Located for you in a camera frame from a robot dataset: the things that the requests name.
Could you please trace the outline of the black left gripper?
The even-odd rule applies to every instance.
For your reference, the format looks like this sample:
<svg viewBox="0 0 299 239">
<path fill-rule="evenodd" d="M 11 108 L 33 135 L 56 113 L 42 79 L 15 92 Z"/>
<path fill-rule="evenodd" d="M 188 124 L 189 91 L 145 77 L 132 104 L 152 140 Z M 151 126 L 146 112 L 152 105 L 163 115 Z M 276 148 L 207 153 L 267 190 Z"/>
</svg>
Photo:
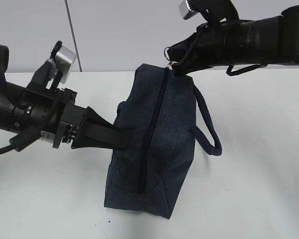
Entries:
<svg viewBox="0 0 299 239">
<path fill-rule="evenodd" d="M 103 119 L 91 107 L 75 105 L 76 92 L 65 90 L 35 91 L 24 87 L 8 87 L 9 103 L 5 120 L 8 130 L 16 135 L 6 149 L 25 149 L 37 140 L 51 140 L 54 148 L 74 140 L 72 149 L 125 149 L 129 135 Z M 83 132 L 79 128 L 84 122 Z"/>
</svg>

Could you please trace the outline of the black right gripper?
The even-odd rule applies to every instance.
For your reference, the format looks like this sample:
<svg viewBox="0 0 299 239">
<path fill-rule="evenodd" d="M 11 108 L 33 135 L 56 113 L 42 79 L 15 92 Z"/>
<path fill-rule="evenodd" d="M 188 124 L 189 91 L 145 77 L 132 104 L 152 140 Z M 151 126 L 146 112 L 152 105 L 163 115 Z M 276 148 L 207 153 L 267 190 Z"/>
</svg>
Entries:
<svg viewBox="0 0 299 239">
<path fill-rule="evenodd" d="M 220 28 L 215 30 L 209 23 L 203 23 L 196 32 L 187 39 L 168 48 L 168 57 L 173 64 L 176 76 L 210 69 L 213 67 L 229 66 L 226 40 L 228 32 L 227 21 L 220 22 Z M 192 42 L 195 40 L 194 53 L 182 61 Z"/>
</svg>

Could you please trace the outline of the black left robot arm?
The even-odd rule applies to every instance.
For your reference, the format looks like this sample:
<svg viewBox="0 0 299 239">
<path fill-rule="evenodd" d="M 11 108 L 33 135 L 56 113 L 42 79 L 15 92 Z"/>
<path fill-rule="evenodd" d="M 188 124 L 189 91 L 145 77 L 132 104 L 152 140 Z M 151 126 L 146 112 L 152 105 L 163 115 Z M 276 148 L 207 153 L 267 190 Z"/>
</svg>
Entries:
<svg viewBox="0 0 299 239">
<path fill-rule="evenodd" d="M 40 140 L 50 142 L 58 149 L 70 143 L 72 149 L 97 147 L 125 149 L 129 135 L 100 117 L 92 108 L 75 104 L 77 93 L 70 89 L 60 91 L 60 101 Z M 30 83 L 24 88 L 7 83 L 0 85 L 0 129 L 24 135 L 37 129 L 52 107 L 56 91 Z"/>
</svg>

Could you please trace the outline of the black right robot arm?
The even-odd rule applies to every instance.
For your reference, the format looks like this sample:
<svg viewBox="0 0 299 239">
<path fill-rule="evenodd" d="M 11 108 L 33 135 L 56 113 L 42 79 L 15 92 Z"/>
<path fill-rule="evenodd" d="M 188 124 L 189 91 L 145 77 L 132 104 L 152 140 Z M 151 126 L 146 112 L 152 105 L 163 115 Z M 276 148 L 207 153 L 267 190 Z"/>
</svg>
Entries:
<svg viewBox="0 0 299 239">
<path fill-rule="evenodd" d="M 268 65 L 299 66 L 299 5 L 260 20 L 241 19 L 229 0 L 184 0 L 179 11 L 185 20 L 200 14 L 205 22 L 165 48 L 178 76 L 214 67 L 237 76 Z"/>
</svg>

